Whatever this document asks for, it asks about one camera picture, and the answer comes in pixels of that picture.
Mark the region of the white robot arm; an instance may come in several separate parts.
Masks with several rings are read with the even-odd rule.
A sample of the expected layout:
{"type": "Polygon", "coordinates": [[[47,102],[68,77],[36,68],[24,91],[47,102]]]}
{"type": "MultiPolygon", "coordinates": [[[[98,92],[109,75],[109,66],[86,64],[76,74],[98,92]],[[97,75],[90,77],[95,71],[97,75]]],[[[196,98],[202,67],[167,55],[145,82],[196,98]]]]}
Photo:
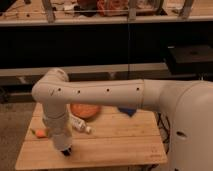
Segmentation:
{"type": "Polygon", "coordinates": [[[72,146],[67,106],[71,103],[159,112],[170,123],[165,171],[213,171],[213,82],[116,80],[71,82],[60,68],[49,70],[32,88],[54,147],[72,146]]]}

